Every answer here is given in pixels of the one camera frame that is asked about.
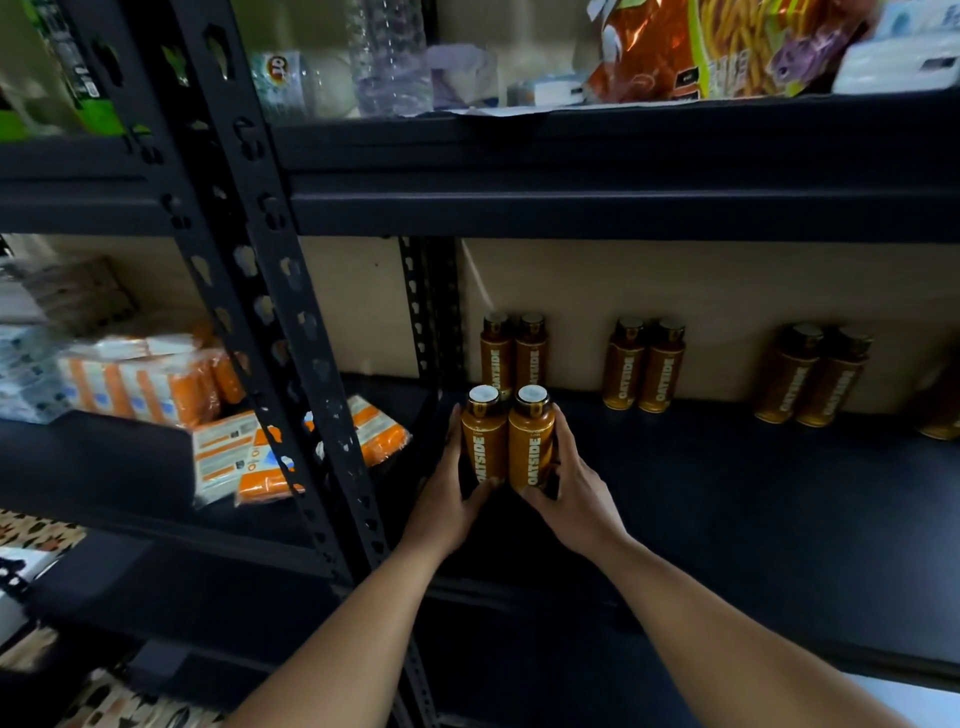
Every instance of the green packaging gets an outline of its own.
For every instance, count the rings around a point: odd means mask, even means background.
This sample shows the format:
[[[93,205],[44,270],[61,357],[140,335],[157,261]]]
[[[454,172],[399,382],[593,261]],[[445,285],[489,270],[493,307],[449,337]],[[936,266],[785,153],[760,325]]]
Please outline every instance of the green packaging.
[[[74,110],[88,131],[114,136],[123,124],[107,99],[104,87],[86,63],[70,24],[55,0],[23,0],[23,9],[43,38],[47,53],[57,64]]]

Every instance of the plastic water bottle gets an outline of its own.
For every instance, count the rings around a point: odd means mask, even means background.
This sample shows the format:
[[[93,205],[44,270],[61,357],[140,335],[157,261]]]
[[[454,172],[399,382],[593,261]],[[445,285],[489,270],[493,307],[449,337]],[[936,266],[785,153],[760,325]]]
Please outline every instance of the plastic water bottle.
[[[433,110],[420,0],[348,0],[347,31],[361,116]]]

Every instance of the snack bag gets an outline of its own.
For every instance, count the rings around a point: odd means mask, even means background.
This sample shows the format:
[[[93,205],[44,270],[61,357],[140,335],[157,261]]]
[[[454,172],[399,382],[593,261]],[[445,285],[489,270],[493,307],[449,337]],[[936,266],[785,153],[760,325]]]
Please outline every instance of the snack bag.
[[[794,96],[846,47],[875,0],[607,0],[604,103]]]

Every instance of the finger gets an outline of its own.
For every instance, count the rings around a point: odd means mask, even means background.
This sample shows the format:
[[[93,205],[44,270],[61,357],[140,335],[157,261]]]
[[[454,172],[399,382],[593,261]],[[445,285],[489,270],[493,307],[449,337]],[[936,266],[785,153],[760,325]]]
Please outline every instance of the finger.
[[[577,441],[570,432],[570,425],[566,421],[564,411],[556,404],[553,405],[553,411],[557,413],[557,419],[554,423],[554,430],[557,432],[557,445],[560,448],[560,462],[573,464],[580,459],[577,454]]]
[[[450,412],[450,422],[446,428],[446,447],[440,459],[441,467],[456,469],[460,461],[460,448],[463,435],[460,431],[460,405],[454,404]]]
[[[480,509],[483,508],[490,494],[499,487],[500,479],[490,477],[473,489],[473,493],[464,501],[464,507],[467,508],[467,513],[470,515],[471,521],[480,513]]]
[[[543,519],[549,524],[550,516],[553,514],[553,509],[557,507],[557,503],[545,496],[540,488],[535,488],[532,485],[526,486],[520,491],[520,495],[523,496],[523,499],[530,503],[534,510],[543,516]]]

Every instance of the shelf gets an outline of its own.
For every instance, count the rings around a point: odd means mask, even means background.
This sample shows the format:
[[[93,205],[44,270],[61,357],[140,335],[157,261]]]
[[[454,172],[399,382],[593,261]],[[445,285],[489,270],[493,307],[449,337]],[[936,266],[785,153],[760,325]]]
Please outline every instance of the shelf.
[[[28,607],[269,672],[339,603],[313,576],[92,531],[34,582]]]
[[[125,137],[0,144],[0,230],[170,235],[143,163]]]
[[[960,682],[960,449],[893,417],[844,414],[818,430],[767,425],[739,404],[677,401],[646,415],[553,394],[628,529],[654,551],[834,662]],[[450,406],[444,398],[424,438],[424,462],[436,462]],[[509,488],[430,593],[632,621],[607,580]]]
[[[273,135],[300,234],[957,242],[957,112],[954,90]]]
[[[414,380],[345,376],[358,392],[412,427],[428,393]],[[0,507],[218,556],[325,574],[292,500],[236,508],[230,498],[193,507],[189,436],[157,425],[71,412],[51,425],[0,421],[7,453]],[[388,473],[387,461],[373,470]]]

